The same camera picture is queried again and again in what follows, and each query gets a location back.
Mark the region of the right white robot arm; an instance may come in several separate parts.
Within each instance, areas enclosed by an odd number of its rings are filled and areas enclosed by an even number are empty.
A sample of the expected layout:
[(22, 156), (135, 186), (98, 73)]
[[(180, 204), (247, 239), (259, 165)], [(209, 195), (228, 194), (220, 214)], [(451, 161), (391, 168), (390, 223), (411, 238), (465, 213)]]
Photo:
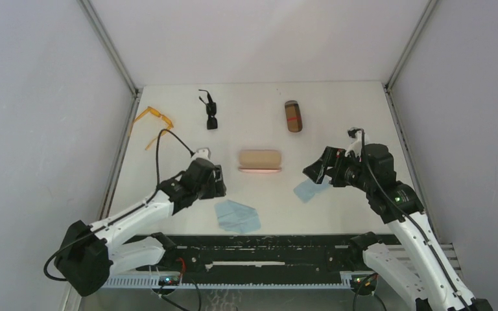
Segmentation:
[(387, 146), (367, 144), (359, 154), (328, 146), (303, 173), (316, 184), (329, 177), (332, 187), (351, 186), (365, 193), (370, 208), (396, 236), (414, 269), (394, 258), (373, 232), (351, 239), (351, 261), (380, 276), (411, 310), (492, 309), (487, 299), (476, 297), (458, 276), (416, 192), (397, 180)]

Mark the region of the pink glasses case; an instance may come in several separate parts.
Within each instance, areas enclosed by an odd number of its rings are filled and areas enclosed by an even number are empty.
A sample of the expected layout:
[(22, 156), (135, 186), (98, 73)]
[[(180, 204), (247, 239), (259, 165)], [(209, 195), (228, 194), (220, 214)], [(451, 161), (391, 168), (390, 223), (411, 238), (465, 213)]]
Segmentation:
[(241, 150), (238, 169), (247, 173), (276, 173), (281, 172), (281, 161), (279, 150)]

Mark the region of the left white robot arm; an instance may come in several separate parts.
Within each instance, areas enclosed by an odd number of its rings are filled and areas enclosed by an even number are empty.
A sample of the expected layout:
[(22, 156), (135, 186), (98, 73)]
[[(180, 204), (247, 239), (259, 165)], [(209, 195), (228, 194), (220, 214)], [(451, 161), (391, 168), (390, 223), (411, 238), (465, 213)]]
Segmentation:
[(149, 224), (172, 217), (198, 200), (226, 194), (222, 167), (204, 158), (191, 161), (186, 170), (163, 180), (154, 192), (139, 203), (106, 219), (85, 224), (79, 220), (69, 226), (61, 246), (43, 267), (45, 276), (54, 279), (50, 264), (62, 274), (82, 297), (103, 287), (110, 276), (157, 264), (167, 251), (163, 240), (131, 238)]

